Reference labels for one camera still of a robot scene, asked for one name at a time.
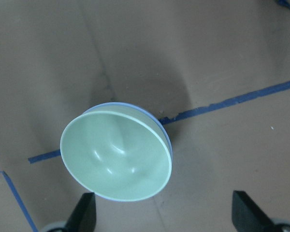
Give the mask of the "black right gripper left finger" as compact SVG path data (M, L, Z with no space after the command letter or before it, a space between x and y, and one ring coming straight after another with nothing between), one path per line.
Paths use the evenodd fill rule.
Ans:
M84 193L63 227L64 232L93 232L97 213L95 193Z

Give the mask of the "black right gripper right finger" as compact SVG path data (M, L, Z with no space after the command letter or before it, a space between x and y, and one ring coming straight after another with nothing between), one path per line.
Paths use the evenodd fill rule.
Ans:
M279 227L269 219L245 191L233 191L232 223L237 232L279 231Z

